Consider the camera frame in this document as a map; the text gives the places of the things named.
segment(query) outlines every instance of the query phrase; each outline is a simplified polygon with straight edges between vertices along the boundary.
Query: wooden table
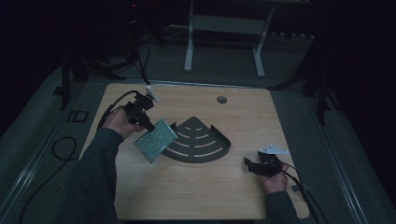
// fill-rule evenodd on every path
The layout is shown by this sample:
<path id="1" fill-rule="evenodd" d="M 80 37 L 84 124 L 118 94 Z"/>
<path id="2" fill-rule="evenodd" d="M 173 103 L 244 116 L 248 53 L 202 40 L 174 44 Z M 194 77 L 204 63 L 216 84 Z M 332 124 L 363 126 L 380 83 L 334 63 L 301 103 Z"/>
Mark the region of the wooden table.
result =
<path id="1" fill-rule="evenodd" d="M 99 119 L 109 105 L 130 90 L 145 94 L 146 85 L 110 84 L 98 108 L 84 149 L 93 139 Z M 152 164 L 136 148 L 143 133 L 133 133 L 120 145 L 115 206 L 119 219 L 260 219 L 265 218 L 264 193 L 257 176 L 248 172 L 244 157 L 258 161 L 260 147 L 288 149 L 276 109 L 267 90 L 207 86 L 152 85 L 160 99 L 147 114 L 152 123 L 164 118 L 181 124 L 197 117 L 230 139 L 230 152 L 212 162 L 184 163 L 161 155 Z M 227 98 L 226 104 L 217 101 Z M 120 102 L 134 101 L 134 95 Z M 293 165 L 291 155 L 279 155 Z M 288 172 L 297 176 L 290 168 Z M 300 193 L 288 193 L 299 218 L 308 217 Z"/>

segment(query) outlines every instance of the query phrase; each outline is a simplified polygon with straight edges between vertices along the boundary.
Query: dark gray arc-shaped object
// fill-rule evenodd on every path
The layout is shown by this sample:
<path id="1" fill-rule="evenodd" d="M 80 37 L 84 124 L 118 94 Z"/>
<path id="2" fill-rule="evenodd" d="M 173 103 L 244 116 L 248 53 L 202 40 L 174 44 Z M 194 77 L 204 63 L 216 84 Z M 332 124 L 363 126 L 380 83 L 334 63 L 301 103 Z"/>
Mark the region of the dark gray arc-shaped object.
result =
<path id="1" fill-rule="evenodd" d="M 208 129 L 198 118 L 191 117 L 179 126 L 172 124 L 177 140 L 163 151 L 163 155 L 176 161 L 203 163 L 225 156 L 231 142 L 213 125 Z"/>

